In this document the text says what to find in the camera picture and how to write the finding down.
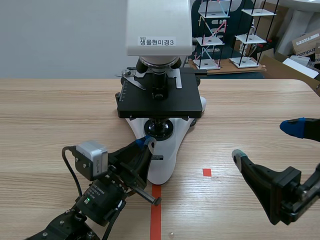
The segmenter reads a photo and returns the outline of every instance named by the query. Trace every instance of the red square marker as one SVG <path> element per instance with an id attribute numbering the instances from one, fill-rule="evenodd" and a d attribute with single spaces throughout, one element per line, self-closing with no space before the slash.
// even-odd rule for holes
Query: red square marker
<path id="1" fill-rule="evenodd" d="M 203 171 L 203 176 L 204 177 L 212 177 L 211 168 L 203 168 L 202 171 Z"/>

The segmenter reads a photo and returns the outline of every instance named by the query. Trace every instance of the white microscope body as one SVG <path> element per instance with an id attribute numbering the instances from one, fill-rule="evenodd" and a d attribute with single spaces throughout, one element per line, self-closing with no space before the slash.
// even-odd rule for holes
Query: white microscope body
<path id="1" fill-rule="evenodd" d="M 189 0 L 128 0 L 126 20 L 126 52 L 139 56 L 149 71 L 166 71 L 180 78 L 180 70 L 170 69 L 179 56 L 192 54 L 192 23 Z M 202 112 L 206 100 L 201 97 Z M 144 126 L 148 118 L 126 119 L 137 139 L 146 135 Z M 150 163 L 148 180 L 164 184 L 173 174 L 177 152 L 193 118 L 170 118 L 173 133 L 158 140 Z"/>

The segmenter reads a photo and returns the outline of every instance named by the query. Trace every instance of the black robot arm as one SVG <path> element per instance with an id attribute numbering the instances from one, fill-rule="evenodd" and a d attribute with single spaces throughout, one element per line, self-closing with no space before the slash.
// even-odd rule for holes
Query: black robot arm
<path id="1" fill-rule="evenodd" d="M 320 119 L 299 118 L 284 121 L 280 128 L 298 138 L 320 142 Z M 288 167 L 282 172 L 254 164 L 241 150 L 232 152 L 233 161 L 260 201 L 270 222 L 295 222 L 320 197 L 320 164 L 301 184 L 301 171 Z"/>
<path id="2" fill-rule="evenodd" d="M 92 141 L 64 147 L 62 157 L 73 173 L 79 193 L 80 185 L 66 160 L 65 150 L 72 152 L 78 172 L 93 182 L 75 200 L 76 204 L 70 210 L 56 217 L 43 231 L 27 240 L 100 240 L 86 224 L 87 218 L 101 226 L 108 224 L 102 238 L 106 240 L 126 205 L 127 197 L 138 193 L 153 205 L 160 204 L 161 198 L 155 199 L 144 191 L 155 145 L 156 140 L 146 136 L 113 153 L 107 153 L 101 145 Z M 101 169 L 100 161 L 107 161 L 105 171 Z"/>

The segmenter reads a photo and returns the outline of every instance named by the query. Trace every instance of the wooden table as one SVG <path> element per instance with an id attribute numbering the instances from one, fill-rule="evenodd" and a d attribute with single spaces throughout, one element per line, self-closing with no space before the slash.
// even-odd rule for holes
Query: wooden table
<path id="1" fill-rule="evenodd" d="M 320 202 L 297 223 L 271 225 L 231 152 L 242 149 L 276 171 L 293 166 L 305 181 L 319 163 L 320 145 L 286 135 L 279 124 L 320 118 L 320 98 L 298 80 L 208 79 L 199 89 L 205 113 L 162 186 L 162 240 L 319 239 Z M 117 116 L 120 90 L 120 81 L 110 79 L 0 80 L 1 240 L 29 237 L 74 204 L 78 193 L 62 147 L 94 139 L 112 152 L 135 139 Z M 89 182 L 78 177 L 85 190 Z M 109 239 L 149 240 L 150 209 L 140 197 L 129 198 Z M 103 227 L 88 222 L 103 235 Z"/>

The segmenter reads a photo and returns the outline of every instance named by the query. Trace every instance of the microscope base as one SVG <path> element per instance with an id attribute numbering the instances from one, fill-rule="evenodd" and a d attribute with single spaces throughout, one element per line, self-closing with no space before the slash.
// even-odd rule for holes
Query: microscope base
<path id="1" fill-rule="evenodd" d="M 201 105 L 202 112 L 204 112 L 207 105 L 204 97 L 201 97 Z M 146 135 L 144 126 L 148 120 L 148 118 L 136 118 L 134 120 L 126 118 L 137 139 Z M 173 133 L 168 139 L 157 141 L 150 163 L 148 180 L 156 185 L 164 184 L 174 172 L 178 149 L 194 118 L 189 118 L 188 120 L 170 118 L 169 120 L 173 123 Z"/>

